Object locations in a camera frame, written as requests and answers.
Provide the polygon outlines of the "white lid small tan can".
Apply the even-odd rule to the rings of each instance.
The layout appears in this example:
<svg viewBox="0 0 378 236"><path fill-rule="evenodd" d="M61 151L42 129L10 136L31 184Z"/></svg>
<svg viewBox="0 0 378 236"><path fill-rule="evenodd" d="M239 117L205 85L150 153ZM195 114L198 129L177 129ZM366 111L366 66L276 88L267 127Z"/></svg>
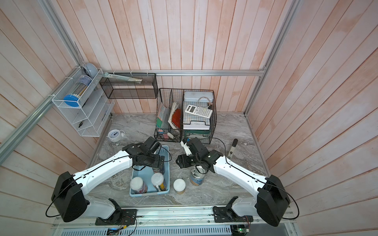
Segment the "white lid small tan can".
<svg viewBox="0 0 378 236"><path fill-rule="evenodd" d="M186 189L186 183L183 179L176 179L173 183L173 188L177 194L183 194Z"/></svg>

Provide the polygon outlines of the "blue yellow pull tab can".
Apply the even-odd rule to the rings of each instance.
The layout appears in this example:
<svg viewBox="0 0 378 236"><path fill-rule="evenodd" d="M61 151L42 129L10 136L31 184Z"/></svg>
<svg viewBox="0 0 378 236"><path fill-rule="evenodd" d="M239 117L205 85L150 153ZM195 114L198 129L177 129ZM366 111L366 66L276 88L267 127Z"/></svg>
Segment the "blue yellow pull tab can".
<svg viewBox="0 0 378 236"><path fill-rule="evenodd" d="M206 171L201 166L193 166L190 174L190 181L195 186L203 183Z"/></svg>

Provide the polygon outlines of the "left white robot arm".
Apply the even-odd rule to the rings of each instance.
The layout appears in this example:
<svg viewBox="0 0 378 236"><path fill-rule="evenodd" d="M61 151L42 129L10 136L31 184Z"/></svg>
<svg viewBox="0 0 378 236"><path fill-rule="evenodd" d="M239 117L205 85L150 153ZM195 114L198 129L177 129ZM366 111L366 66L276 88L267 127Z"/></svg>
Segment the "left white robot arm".
<svg viewBox="0 0 378 236"><path fill-rule="evenodd" d="M118 224L123 219L123 210L113 199L93 198L88 194L99 184L115 174L144 166L161 168L165 158L157 153L161 144L153 137L143 143L129 144L115 155L86 170L59 175L51 201L64 222L80 217L96 217L107 224Z"/></svg>

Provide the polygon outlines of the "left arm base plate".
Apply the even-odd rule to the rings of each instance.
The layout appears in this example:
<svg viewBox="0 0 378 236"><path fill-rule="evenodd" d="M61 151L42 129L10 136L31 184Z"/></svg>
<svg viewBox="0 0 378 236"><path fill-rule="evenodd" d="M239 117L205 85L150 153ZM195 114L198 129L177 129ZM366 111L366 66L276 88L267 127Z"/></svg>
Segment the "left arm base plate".
<svg viewBox="0 0 378 236"><path fill-rule="evenodd" d="M105 225L135 225L137 209L117 209L108 219L97 218L96 226Z"/></svg>

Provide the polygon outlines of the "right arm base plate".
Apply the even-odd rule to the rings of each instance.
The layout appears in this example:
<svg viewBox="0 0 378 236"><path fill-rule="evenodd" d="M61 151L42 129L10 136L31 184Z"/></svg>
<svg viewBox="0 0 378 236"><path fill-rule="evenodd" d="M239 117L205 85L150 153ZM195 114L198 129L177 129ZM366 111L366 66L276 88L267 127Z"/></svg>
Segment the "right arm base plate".
<svg viewBox="0 0 378 236"><path fill-rule="evenodd" d="M254 221L252 216L238 216L231 207L213 207L214 221L216 223L246 222Z"/></svg>

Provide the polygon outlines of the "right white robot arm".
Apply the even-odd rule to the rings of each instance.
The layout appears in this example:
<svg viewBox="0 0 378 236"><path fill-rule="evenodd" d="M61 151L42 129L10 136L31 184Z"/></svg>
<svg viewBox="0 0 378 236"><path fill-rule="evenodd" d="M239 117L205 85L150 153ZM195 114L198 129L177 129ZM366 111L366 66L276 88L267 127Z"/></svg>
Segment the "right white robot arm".
<svg viewBox="0 0 378 236"><path fill-rule="evenodd" d="M179 155L176 163L181 169L201 167L201 174L212 172L243 187L256 200L254 208L267 224L277 227L290 205L288 194L281 180L271 175L265 177L234 163L217 150L209 151L198 138L184 139L181 146L185 154Z"/></svg>

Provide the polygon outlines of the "light blue plastic basket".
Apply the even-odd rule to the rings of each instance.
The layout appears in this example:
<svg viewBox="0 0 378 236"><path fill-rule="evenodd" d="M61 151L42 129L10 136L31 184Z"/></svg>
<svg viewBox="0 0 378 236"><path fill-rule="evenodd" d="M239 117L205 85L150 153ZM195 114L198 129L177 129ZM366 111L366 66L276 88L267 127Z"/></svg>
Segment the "light blue plastic basket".
<svg viewBox="0 0 378 236"><path fill-rule="evenodd" d="M132 178L135 177L141 177L144 181L144 183L147 186L147 192L146 193L137 193L134 190L130 189L130 196L131 197L145 197L145 196L157 196L157 195L165 195L168 194L170 191L170 154L169 154L169 147L168 145L163 145L162 149L160 151L156 151L156 153L159 153L160 156L164 157L165 163L164 163L164 181L166 190L165 191L158 191L153 184L151 183L151 177L153 176L154 172L151 167L146 167L145 169L141 171L135 171L132 172Z"/></svg>

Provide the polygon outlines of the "white lid red label can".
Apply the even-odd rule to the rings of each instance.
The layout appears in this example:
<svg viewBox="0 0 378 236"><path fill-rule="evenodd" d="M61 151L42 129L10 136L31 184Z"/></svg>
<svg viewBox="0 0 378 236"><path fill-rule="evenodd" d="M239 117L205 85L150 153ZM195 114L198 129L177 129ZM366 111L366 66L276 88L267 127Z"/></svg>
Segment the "white lid red label can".
<svg viewBox="0 0 378 236"><path fill-rule="evenodd" d="M133 194L147 193L148 187L141 177L135 177L130 182L130 187Z"/></svg>

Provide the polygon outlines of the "white lid yellow label can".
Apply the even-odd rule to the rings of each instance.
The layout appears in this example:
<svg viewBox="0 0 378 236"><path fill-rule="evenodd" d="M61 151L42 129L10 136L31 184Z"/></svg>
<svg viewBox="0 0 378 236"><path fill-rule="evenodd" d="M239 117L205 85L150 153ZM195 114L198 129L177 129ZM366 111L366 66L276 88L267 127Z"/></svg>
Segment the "white lid yellow label can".
<svg viewBox="0 0 378 236"><path fill-rule="evenodd" d="M166 191L166 182L162 173L154 173L151 177L151 183L157 191Z"/></svg>

